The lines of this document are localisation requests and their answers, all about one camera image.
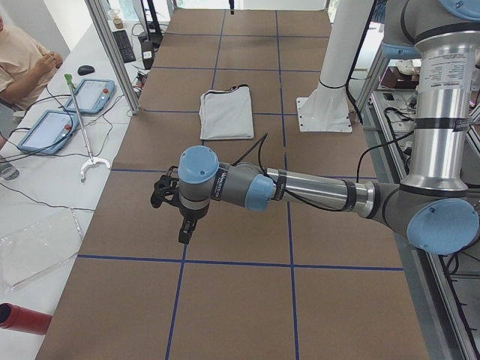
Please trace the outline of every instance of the blue tablet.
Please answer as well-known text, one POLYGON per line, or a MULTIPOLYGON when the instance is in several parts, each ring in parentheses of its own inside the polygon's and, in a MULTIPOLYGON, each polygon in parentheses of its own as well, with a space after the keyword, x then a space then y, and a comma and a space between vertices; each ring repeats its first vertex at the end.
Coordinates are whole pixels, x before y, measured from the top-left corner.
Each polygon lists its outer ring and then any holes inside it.
POLYGON ((70 139, 78 124, 75 114, 47 110, 20 141, 18 149, 36 154, 55 154, 70 139))
MULTIPOLYGON (((98 114, 107 105, 114 91, 115 83, 112 80, 83 79, 75 89, 80 113, 98 114)), ((68 112, 76 112, 72 99, 67 102, 65 108, 68 112)))

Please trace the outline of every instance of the white desk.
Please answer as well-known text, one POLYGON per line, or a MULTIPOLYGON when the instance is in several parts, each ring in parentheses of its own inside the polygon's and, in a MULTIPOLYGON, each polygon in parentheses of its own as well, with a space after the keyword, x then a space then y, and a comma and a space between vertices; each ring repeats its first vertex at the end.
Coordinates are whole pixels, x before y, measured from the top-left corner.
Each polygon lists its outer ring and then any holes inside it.
MULTIPOLYGON (((127 27, 126 30, 130 37, 131 27, 127 27)), ((139 55, 140 44, 135 37, 133 38, 133 48, 139 61, 125 64, 129 77, 132 80, 138 71, 134 65, 143 68, 141 56, 139 55)), ((50 82, 48 89, 52 94, 68 94, 68 87, 64 78, 66 73, 73 75, 74 83, 79 83, 84 77, 114 80, 116 90, 107 107, 113 103, 117 96, 122 94, 110 61, 93 26, 84 34, 50 82), (87 76, 79 76, 77 68, 80 65, 92 65, 95 68, 95 72, 87 76)), ((47 91, 44 91, 39 98, 48 96, 47 91)), ((59 105, 55 100, 47 100, 35 105, 19 124, 19 127, 30 128, 45 110, 57 109, 58 107, 59 105)), ((124 98, 108 112, 106 117, 113 123, 113 129, 100 157, 113 162, 127 130, 130 114, 128 104, 124 98)), ((85 116, 84 121, 88 123, 94 118, 85 116)), ((96 124, 87 127, 88 138, 95 154, 100 151, 109 129, 110 125, 102 118, 99 118, 96 124)), ((16 132, 12 135, 10 141, 18 143, 24 136, 24 132, 16 132)), ((11 144, 6 144, 0 153, 4 157, 20 154, 11 144)), ((86 147, 80 131, 77 131, 72 136, 67 145, 58 152, 58 155, 72 153, 86 155, 86 147)), ((69 157, 31 156, 13 162, 13 165, 20 171, 17 179, 0 181, 10 188, 20 190, 30 197, 45 203, 95 209, 110 171, 105 166, 91 168, 86 172, 85 183, 81 183, 80 167, 86 160, 87 157, 78 155, 69 157)), ((0 238, 23 230, 51 215, 58 214, 59 211, 60 209, 57 208, 34 204, 21 194, 0 187, 0 238)), ((75 212, 79 226, 85 233, 93 213, 88 211, 75 212)), ((53 314, 72 265, 73 261, 67 262, 28 286, 5 295, 0 295, 0 302, 11 302, 36 311, 53 314)), ((32 360, 37 355, 43 339, 44 336, 40 335, 0 329, 0 357, 4 360, 32 360)))

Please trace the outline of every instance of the red cylinder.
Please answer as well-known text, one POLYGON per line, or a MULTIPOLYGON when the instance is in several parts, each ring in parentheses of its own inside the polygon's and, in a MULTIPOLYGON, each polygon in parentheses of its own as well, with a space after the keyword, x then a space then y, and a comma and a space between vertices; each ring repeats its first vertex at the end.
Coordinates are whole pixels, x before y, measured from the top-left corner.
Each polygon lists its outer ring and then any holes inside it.
POLYGON ((0 328, 45 335, 52 321, 46 313, 13 304, 0 304, 0 328))

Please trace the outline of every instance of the computer mouse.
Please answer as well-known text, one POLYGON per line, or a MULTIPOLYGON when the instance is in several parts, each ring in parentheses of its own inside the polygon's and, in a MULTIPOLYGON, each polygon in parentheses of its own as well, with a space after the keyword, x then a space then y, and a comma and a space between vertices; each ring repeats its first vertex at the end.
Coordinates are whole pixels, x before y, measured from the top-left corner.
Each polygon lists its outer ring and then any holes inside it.
POLYGON ((82 65, 76 72, 82 77, 83 75, 88 75, 95 72, 95 68, 91 65, 82 65))

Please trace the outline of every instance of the keyboard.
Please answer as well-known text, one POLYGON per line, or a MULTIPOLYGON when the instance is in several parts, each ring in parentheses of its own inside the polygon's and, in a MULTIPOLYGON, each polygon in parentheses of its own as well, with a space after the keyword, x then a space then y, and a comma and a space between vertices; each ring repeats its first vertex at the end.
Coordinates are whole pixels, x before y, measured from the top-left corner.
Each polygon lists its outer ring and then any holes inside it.
POLYGON ((120 55, 123 62, 134 62, 134 49, 132 49, 130 40, 128 40, 127 32, 125 30, 119 30, 113 31, 112 34, 115 42, 117 43, 118 50, 120 50, 120 55))

